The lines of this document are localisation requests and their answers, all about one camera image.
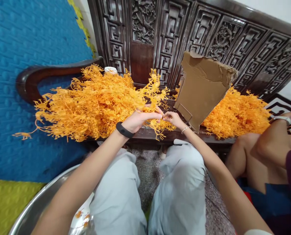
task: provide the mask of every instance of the cardboard piece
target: cardboard piece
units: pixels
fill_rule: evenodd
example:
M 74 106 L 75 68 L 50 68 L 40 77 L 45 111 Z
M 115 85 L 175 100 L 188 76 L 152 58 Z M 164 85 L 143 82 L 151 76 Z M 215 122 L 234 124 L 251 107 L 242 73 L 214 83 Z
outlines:
M 176 108 L 198 132 L 204 119 L 224 98 L 237 70 L 194 52 L 185 52 L 182 81 Z

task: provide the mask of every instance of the person's left hand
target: person's left hand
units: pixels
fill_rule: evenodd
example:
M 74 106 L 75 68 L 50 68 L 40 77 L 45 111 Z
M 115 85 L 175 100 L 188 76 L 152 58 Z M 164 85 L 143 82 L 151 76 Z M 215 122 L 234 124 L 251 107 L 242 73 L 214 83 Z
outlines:
M 156 111 L 156 113 L 143 113 L 139 110 L 134 111 L 133 114 L 122 123 L 122 126 L 131 133 L 136 133 L 146 120 L 158 119 L 157 122 L 159 123 L 164 114 L 159 107 L 156 107 Z

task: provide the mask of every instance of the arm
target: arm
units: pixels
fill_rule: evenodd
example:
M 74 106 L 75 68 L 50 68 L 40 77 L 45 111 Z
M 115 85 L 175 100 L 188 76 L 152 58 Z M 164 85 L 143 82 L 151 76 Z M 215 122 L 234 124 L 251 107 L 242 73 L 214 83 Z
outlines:
M 135 111 L 122 126 L 137 132 L 149 119 L 161 119 L 159 113 Z M 76 170 L 55 194 L 48 209 L 35 226 L 33 235 L 68 234 L 71 221 L 85 200 L 93 192 L 117 152 L 128 139 L 115 130 Z
M 291 119 L 291 112 L 282 114 L 282 116 Z M 286 156 L 291 150 L 290 140 L 291 136 L 287 133 L 287 122 L 277 119 L 259 137 L 253 151 L 256 151 L 257 155 L 263 159 L 267 158 L 274 164 L 286 169 Z
M 174 112 L 167 112 L 164 120 L 183 130 L 187 127 Z M 190 128 L 184 131 L 190 143 L 200 152 L 204 163 L 214 176 L 218 190 L 228 210 L 232 224 L 238 234 L 244 234 L 251 229 L 260 229 L 272 233 L 265 221 L 243 193 L 229 170 L 212 149 L 204 143 Z

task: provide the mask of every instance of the terrazzo floor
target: terrazzo floor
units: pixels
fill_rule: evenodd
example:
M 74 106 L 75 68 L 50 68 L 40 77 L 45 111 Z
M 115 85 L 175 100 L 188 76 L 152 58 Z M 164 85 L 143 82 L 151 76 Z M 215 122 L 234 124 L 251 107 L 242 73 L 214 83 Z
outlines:
M 159 182 L 164 173 L 159 170 L 161 159 L 159 146 L 131 145 L 131 151 L 137 157 L 136 166 L 140 177 L 139 194 L 143 211 L 147 211 Z M 209 175 L 205 178 L 206 195 L 206 234 L 236 234 L 231 224 L 222 198 L 214 187 Z

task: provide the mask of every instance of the green foam mat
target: green foam mat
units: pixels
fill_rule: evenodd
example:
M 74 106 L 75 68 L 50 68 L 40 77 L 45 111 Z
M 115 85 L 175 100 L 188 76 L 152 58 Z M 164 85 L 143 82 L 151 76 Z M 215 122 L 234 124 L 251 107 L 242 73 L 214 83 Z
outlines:
M 0 180 L 0 235 L 8 234 L 17 217 L 45 184 Z

